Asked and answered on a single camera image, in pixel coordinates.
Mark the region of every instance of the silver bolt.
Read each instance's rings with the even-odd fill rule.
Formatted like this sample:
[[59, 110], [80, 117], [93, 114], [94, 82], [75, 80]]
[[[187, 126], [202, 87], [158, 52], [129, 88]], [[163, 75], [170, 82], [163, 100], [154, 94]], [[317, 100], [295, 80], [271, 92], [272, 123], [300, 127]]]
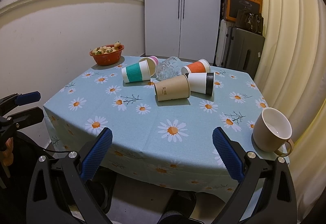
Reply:
[[72, 152], [69, 153], [68, 156], [69, 156], [69, 158], [72, 158], [73, 159], [73, 158], [75, 158], [77, 156], [77, 152], [72, 151]]
[[278, 157], [278, 161], [279, 161], [280, 163], [284, 163], [284, 162], [285, 162], [285, 159], [284, 159], [283, 157]]
[[41, 156], [40, 158], [39, 158], [39, 162], [44, 162], [46, 160], [46, 157], [45, 156]]
[[249, 151], [247, 155], [248, 155], [248, 157], [249, 157], [250, 159], [254, 159], [254, 158], [256, 158], [256, 153], [254, 153], [254, 152], [252, 152], [252, 151]]

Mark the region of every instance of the air fryer picture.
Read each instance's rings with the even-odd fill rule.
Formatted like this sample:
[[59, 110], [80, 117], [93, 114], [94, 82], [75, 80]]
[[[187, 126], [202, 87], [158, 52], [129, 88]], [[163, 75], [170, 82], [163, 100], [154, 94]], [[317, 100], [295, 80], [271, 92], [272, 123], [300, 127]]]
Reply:
[[250, 10], [251, 13], [259, 13], [260, 5], [250, 0], [230, 0], [229, 16], [237, 18], [238, 10]]

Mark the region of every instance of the hand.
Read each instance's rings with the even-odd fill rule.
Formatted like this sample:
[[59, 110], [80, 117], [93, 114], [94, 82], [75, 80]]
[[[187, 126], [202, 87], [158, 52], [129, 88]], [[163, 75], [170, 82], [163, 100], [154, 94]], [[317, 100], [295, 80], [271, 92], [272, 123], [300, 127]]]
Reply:
[[9, 165], [12, 165], [12, 163], [14, 161], [14, 155], [12, 154], [12, 150], [14, 148], [14, 139], [9, 138], [6, 141], [6, 146], [7, 146], [7, 149], [5, 151], [1, 151], [2, 155], [0, 155], [0, 162], [4, 166], [9, 166]]

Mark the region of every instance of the teal band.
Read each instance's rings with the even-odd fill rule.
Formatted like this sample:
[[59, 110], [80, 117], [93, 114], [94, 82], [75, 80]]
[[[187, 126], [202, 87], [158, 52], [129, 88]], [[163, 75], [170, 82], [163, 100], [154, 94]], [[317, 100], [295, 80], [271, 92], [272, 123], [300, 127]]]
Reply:
[[142, 81], [142, 74], [139, 63], [127, 66], [126, 72], [130, 82]]

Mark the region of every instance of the cabinet door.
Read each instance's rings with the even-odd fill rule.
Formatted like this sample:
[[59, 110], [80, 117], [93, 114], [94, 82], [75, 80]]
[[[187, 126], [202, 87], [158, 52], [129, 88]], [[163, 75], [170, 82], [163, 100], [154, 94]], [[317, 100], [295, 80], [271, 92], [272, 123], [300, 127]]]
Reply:
[[221, 0], [182, 0], [180, 58], [213, 63]]
[[146, 55], [179, 55], [181, 0], [145, 0]]

